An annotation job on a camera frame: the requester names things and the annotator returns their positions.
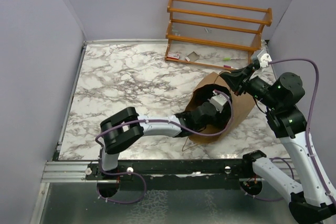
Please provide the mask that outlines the brown paper bag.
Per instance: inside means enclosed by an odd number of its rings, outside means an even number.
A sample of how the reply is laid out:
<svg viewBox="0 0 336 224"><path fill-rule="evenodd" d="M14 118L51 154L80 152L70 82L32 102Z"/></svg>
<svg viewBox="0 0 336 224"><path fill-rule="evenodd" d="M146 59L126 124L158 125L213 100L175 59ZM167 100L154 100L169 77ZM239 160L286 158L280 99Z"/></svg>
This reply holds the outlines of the brown paper bag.
<svg viewBox="0 0 336 224"><path fill-rule="evenodd" d="M210 99L214 90L219 90L227 95L230 95L233 105L234 118L228 129L221 135L210 137L199 136L196 134L190 135L188 139L197 145L212 144L223 140L247 118L255 106L255 102L250 95L241 94L236 96L234 91L232 91L229 85L219 76L219 74L212 72L203 78L194 88L192 96L185 107L185 111L191 111Z"/></svg>

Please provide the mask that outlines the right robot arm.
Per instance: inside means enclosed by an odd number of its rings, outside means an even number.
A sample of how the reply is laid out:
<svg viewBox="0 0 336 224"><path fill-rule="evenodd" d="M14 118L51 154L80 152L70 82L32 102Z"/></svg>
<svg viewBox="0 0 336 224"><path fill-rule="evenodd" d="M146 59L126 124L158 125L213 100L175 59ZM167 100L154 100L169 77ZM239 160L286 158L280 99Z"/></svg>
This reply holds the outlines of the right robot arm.
<svg viewBox="0 0 336 224"><path fill-rule="evenodd" d="M266 180L287 202L297 223L318 223L335 215L335 188L313 151L307 121L296 104L305 95L301 78L283 73L273 85L254 77L254 64L220 77L236 94L249 94L267 107L266 119L289 154L300 181L286 175L261 152L245 157L241 171L246 177L258 175Z"/></svg>

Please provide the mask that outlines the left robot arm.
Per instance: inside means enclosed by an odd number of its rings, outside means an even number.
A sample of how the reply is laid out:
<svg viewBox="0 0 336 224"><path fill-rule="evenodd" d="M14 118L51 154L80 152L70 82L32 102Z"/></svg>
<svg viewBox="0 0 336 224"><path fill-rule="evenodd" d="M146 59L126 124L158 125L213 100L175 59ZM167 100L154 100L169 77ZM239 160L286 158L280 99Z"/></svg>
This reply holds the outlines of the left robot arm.
<svg viewBox="0 0 336 224"><path fill-rule="evenodd" d="M231 119L231 108L227 102L216 106L204 102L191 111L184 111L164 118L140 115L134 107L127 107L100 123L103 138L101 163L98 173L104 179L115 175L119 154L144 136L168 136L173 138L218 136L223 133Z"/></svg>

